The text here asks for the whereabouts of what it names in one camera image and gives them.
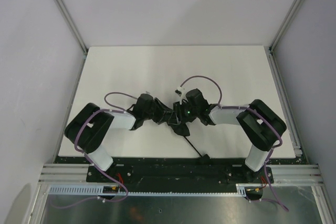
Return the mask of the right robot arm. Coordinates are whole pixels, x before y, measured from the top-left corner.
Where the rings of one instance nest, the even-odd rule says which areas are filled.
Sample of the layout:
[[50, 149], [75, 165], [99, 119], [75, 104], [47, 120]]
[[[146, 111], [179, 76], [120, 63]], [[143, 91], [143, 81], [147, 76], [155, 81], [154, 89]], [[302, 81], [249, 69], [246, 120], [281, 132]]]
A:
[[199, 89], [186, 94], [186, 99], [173, 104], [173, 124], [177, 135], [189, 136], [188, 122], [199, 119], [205, 126], [239, 125], [251, 142], [251, 148], [241, 167], [243, 177], [253, 182], [270, 159], [274, 149], [283, 144], [282, 135], [287, 130], [285, 122], [262, 100], [248, 105], [224, 106], [210, 104]]

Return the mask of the black folding umbrella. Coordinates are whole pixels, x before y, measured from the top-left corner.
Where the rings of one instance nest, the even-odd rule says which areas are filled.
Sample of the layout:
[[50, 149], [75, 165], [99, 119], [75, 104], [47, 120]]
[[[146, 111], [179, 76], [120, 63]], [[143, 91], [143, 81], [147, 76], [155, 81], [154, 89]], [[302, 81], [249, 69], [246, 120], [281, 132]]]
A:
[[183, 137], [188, 142], [198, 154], [201, 163], [205, 163], [205, 160], [209, 159], [209, 157], [207, 154], [202, 155], [188, 139], [190, 130], [187, 123], [192, 123], [196, 118], [200, 121], [205, 121], [205, 112], [209, 106], [210, 104], [204, 98], [188, 98], [186, 100], [183, 99], [182, 102], [174, 102], [173, 114], [169, 123], [166, 123], [176, 135]]

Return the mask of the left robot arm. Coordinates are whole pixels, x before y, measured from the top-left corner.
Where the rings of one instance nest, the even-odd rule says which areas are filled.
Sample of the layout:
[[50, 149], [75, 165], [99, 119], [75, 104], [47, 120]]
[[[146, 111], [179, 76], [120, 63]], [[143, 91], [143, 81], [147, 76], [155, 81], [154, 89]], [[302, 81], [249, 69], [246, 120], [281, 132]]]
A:
[[159, 99], [143, 93], [127, 110], [102, 109], [94, 103], [88, 103], [66, 126], [64, 135], [90, 163], [107, 171], [113, 164], [113, 158], [102, 146], [106, 133], [110, 129], [136, 130], [146, 120], [152, 120], [156, 124], [180, 123], [173, 109]]

